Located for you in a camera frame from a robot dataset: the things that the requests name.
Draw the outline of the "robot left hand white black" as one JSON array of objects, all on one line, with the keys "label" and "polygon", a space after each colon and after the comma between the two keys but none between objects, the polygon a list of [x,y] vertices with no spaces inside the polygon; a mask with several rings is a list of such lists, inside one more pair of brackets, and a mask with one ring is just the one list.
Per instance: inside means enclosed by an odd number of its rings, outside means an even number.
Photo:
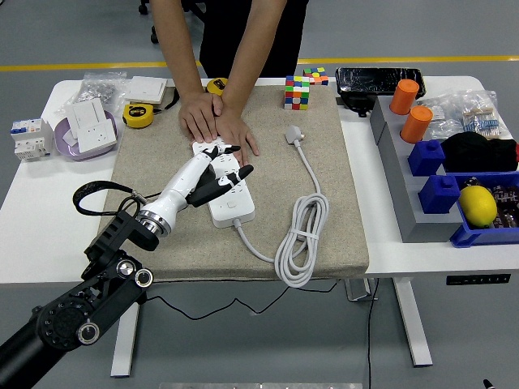
[{"label": "robot left hand white black", "polygon": [[220,138],[211,143],[194,144],[194,156],[157,199],[141,208],[137,219],[167,232],[174,228],[177,214],[186,207],[208,205],[217,228],[230,227],[236,219],[253,220],[255,205],[245,181],[253,167],[238,164],[234,156],[238,150],[238,146],[223,143]]}]

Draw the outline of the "person's left hand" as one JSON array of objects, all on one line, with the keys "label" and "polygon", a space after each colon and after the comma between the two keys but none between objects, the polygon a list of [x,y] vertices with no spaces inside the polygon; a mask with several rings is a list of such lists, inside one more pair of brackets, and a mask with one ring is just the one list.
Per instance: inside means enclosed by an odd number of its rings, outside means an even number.
[{"label": "person's left hand", "polygon": [[234,153],[240,166],[249,164],[249,152],[258,156],[260,151],[255,136],[249,126],[241,118],[241,114],[232,109],[223,108],[221,114],[216,117],[216,128],[222,140],[227,144],[239,146],[240,149]]}]

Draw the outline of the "person's right hand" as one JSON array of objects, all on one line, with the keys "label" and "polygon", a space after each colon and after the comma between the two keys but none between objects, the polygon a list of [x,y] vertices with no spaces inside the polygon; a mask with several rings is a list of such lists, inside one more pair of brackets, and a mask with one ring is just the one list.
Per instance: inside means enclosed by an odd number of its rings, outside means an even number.
[{"label": "person's right hand", "polygon": [[179,124],[190,141],[211,143],[217,137],[216,118],[223,110],[220,96],[194,92],[181,97]]}]

